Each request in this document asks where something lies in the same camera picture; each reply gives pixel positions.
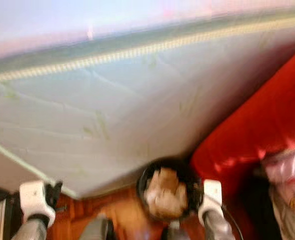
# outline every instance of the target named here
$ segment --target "white mattress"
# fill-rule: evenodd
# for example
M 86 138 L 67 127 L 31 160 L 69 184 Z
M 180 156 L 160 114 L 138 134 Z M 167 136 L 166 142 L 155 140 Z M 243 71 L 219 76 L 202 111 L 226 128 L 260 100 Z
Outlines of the white mattress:
M 195 147 L 294 53 L 295 14 L 285 14 L 1 59 L 0 146 L 73 197 L 101 194 Z
M 0 0 L 0 58 L 227 15 L 295 10 L 295 0 Z

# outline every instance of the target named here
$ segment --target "red sofa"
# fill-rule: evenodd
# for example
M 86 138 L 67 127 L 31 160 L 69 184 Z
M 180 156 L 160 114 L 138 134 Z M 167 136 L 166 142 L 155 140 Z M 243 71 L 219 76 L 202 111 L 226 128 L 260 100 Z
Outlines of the red sofa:
M 196 149 L 191 165 L 234 195 L 267 154 L 295 148 L 295 56 Z

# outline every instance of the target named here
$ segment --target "bowl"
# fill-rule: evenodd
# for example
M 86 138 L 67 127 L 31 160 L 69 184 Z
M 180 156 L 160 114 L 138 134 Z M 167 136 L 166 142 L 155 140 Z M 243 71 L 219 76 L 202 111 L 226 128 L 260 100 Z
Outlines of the bowl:
M 161 168 L 170 168 L 176 171 L 179 182 L 186 184 L 187 209 L 184 210 L 183 214 L 178 218 L 166 218 L 151 214 L 149 205 L 144 197 L 144 192 L 147 189 L 147 181 L 153 177 L 156 170 L 160 170 Z M 197 213 L 200 202 L 202 201 L 202 193 L 203 189 L 200 177 L 183 160 L 174 157 L 160 158 L 150 163 L 137 180 L 136 184 L 136 194 L 140 198 L 145 211 L 151 218 L 162 222 L 182 221 L 190 216 L 191 213 Z

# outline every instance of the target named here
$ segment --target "food in bowl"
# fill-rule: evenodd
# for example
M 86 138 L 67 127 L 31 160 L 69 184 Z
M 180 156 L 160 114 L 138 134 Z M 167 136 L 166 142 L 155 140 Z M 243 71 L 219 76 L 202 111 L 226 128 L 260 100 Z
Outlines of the food in bowl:
M 187 186 L 177 172 L 162 167 L 146 183 L 144 198 L 150 213 L 161 218 L 179 218 L 188 208 Z

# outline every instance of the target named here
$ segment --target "mattress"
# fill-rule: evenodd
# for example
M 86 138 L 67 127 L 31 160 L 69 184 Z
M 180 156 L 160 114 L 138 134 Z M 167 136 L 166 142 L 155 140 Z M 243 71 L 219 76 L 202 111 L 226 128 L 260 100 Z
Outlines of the mattress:
M 295 12 L 226 16 L 0 58 L 0 151 L 74 198 L 184 155 L 295 53 Z

